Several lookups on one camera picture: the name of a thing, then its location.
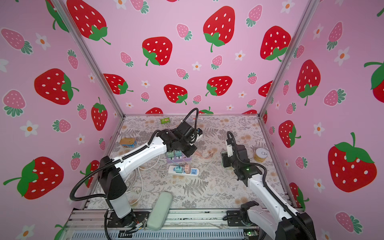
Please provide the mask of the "teal charger plug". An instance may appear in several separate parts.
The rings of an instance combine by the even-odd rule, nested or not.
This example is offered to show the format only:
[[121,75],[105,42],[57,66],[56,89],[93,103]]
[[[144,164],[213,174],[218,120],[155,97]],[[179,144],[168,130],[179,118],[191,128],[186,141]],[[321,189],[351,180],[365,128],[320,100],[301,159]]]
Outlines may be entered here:
[[176,166],[174,168],[175,173],[182,174],[183,173],[183,168],[181,166]]
[[182,153],[181,151],[175,151],[175,157],[176,157],[177,159],[181,159],[182,156],[183,156],[183,153]]

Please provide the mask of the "pink charger plug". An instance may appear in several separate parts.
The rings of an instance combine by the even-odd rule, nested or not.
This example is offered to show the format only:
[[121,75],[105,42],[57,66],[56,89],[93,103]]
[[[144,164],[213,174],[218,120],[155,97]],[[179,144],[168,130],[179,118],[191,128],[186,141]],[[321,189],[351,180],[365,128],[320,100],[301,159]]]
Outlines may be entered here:
[[190,174],[191,173],[191,166],[186,164],[184,166],[184,171],[185,171],[186,174]]

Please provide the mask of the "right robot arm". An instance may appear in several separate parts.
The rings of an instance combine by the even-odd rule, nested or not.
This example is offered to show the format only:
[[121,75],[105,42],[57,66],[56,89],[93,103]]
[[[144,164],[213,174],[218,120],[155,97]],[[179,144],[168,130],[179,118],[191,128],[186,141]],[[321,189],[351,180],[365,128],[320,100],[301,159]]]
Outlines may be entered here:
[[267,183],[267,168],[252,163],[244,145],[238,145],[232,132],[227,132],[227,151],[222,153],[223,167],[232,167],[241,181],[263,203],[250,201],[241,205],[240,216],[245,225],[256,225],[262,231],[259,239],[269,236],[273,240],[315,240],[311,217],[290,206]]

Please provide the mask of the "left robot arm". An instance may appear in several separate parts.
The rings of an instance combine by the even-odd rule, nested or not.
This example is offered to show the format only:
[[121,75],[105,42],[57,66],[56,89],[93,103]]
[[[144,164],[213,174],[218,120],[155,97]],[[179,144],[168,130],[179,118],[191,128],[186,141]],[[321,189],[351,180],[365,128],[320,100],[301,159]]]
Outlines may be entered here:
[[[86,174],[74,186],[70,192],[70,199],[77,202],[92,198],[103,198],[107,202],[109,209],[116,214],[118,220],[125,221],[124,226],[130,225],[135,221],[135,214],[126,195],[125,178],[147,161],[167,152],[181,151],[187,158],[192,156],[197,150],[195,142],[203,134],[203,131],[197,127],[198,116],[199,109],[194,108],[177,128],[156,130],[151,135],[150,140],[137,149],[113,159],[108,156],[102,158],[99,167],[95,171]],[[97,175],[97,180],[104,192],[102,194],[76,197],[76,191],[80,186],[94,175]]]

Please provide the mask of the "white blue power strip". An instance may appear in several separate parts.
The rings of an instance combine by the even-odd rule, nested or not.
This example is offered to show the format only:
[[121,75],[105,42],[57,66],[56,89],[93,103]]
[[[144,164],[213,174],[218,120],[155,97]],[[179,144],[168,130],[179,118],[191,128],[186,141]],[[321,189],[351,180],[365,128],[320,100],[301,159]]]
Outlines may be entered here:
[[184,167],[182,167],[182,166],[181,167],[183,168],[183,173],[182,174],[178,174],[178,173],[175,173],[175,171],[174,171],[175,167],[176,166],[169,166],[168,173],[170,175],[183,176],[183,177],[197,177],[200,174],[200,170],[197,169],[197,168],[191,168],[191,173],[190,174],[186,174],[185,171],[184,171]]

